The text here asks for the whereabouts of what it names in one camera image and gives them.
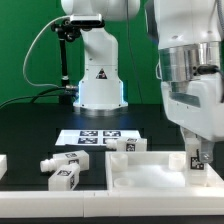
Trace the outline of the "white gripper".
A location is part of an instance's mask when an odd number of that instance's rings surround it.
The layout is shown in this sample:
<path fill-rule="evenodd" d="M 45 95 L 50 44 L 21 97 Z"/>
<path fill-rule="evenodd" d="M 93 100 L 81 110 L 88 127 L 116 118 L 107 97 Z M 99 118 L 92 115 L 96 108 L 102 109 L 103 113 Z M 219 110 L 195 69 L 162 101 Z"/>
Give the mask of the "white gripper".
<path fill-rule="evenodd" d="M 220 75 L 203 75 L 198 80 L 190 81 L 187 92 L 183 94 L 184 100 L 171 97 L 171 86 L 167 82 L 161 83 L 161 90 L 166 116 L 181 126 L 185 146 L 197 144 L 195 134 L 203 137 L 200 140 L 199 159 L 201 163 L 211 163 L 214 142 L 224 140 L 224 102 L 221 102 L 223 87 Z"/>

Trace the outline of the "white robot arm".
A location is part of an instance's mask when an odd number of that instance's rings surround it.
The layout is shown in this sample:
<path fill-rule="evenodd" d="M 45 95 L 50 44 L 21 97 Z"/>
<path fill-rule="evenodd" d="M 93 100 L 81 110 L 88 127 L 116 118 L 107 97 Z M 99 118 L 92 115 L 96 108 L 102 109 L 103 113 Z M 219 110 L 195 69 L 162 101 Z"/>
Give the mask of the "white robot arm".
<path fill-rule="evenodd" d="M 134 17 L 140 0 L 61 0 L 69 23 L 81 28 L 85 73 L 74 106 L 87 112 L 114 110 L 123 104 L 117 75 L 118 43 L 102 22 Z M 213 147 L 224 140 L 224 0 L 148 0 L 146 29 L 158 44 L 157 78 L 167 118 L 194 139 L 188 155 L 213 161 Z"/>

